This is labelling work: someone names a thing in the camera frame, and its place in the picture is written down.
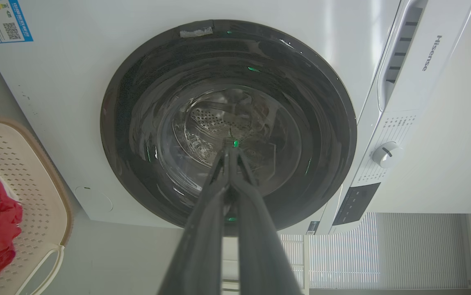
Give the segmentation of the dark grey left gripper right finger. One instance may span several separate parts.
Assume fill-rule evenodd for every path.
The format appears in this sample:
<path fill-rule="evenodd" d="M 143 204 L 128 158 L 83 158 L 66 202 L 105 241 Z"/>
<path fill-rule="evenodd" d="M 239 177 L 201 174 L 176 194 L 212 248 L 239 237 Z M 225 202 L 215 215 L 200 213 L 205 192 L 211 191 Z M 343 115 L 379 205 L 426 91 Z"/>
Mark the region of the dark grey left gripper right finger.
<path fill-rule="evenodd" d="M 303 295 L 243 152 L 230 148 L 241 295 Z"/>

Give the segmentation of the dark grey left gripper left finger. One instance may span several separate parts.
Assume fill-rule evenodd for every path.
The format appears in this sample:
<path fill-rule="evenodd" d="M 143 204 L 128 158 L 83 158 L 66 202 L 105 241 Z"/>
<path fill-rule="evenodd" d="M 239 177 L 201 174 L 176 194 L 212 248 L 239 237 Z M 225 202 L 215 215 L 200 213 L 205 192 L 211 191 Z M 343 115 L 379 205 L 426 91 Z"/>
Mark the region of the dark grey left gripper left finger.
<path fill-rule="evenodd" d="M 228 151 L 217 153 L 157 295 L 221 295 Z"/>

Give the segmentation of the cream perforated laundry basket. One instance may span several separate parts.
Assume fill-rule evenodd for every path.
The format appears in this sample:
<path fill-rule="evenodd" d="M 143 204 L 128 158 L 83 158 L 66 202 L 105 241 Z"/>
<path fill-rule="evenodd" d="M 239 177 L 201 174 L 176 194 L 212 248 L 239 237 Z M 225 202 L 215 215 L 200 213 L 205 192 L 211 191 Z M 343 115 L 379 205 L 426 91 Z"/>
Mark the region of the cream perforated laundry basket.
<path fill-rule="evenodd" d="M 72 212 L 63 183 L 36 138 L 0 116 L 0 177 L 23 207 L 16 256 L 0 273 L 0 295 L 40 295 L 64 259 Z"/>

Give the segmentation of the dark round washing machine door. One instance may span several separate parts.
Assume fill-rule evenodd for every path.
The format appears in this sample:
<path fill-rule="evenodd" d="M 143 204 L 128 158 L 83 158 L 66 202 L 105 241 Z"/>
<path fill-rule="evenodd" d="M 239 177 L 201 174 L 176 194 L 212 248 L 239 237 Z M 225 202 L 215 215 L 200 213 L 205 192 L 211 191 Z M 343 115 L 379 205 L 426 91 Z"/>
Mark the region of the dark round washing machine door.
<path fill-rule="evenodd" d="M 283 230 L 334 196 L 357 144 L 351 99 L 318 53 L 229 19 L 181 25 L 137 48 L 108 85 L 100 132 L 123 187 L 177 227 L 226 146 L 239 144 Z"/>

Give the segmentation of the white window blinds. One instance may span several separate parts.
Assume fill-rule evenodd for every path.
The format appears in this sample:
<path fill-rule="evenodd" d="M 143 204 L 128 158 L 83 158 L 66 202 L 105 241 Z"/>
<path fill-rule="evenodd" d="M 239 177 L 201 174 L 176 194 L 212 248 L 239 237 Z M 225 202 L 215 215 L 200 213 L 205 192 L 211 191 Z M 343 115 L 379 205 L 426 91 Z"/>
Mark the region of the white window blinds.
<path fill-rule="evenodd" d="M 468 289 L 464 219 L 452 213 L 367 213 L 333 235 L 281 235 L 301 287 Z"/>

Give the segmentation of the white washing machine dial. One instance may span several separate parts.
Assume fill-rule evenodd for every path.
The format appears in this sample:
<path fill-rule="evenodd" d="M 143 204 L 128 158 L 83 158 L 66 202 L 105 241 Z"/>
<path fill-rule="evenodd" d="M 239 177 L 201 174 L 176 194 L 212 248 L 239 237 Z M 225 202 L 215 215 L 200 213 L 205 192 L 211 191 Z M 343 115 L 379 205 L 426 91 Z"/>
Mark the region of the white washing machine dial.
<path fill-rule="evenodd" d="M 395 142 L 381 145 L 372 155 L 372 160 L 381 168 L 392 168 L 403 158 L 404 149 Z"/>

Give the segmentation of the white Hisense washing machine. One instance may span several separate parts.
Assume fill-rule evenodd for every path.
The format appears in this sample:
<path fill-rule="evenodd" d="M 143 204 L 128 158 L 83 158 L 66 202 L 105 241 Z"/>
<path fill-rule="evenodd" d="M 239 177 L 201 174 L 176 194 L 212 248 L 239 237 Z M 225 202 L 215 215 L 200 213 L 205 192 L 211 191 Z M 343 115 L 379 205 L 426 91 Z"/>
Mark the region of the white Hisense washing machine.
<path fill-rule="evenodd" d="M 0 44 L 0 73 L 89 218 L 179 228 L 141 205 L 106 157 L 102 102 L 121 64 L 162 32 L 209 19 L 275 28 L 318 53 L 355 111 L 357 144 L 342 185 L 280 234 L 357 226 L 390 168 L 372 155 L 403 147 L 471 15 L 471 0 L 18 0 L 32 42 Z"/>

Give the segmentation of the blue energy label sticker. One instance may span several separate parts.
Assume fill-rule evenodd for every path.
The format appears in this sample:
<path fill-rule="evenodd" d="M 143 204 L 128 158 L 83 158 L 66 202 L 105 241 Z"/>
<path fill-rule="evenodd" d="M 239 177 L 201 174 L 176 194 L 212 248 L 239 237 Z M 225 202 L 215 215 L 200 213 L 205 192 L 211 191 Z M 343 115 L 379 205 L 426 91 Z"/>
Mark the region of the blue energy label sticker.
<path fill-rule="evenodd" d="M 32 41 L 18 0 L 0 0 L 0 44 Z"/>

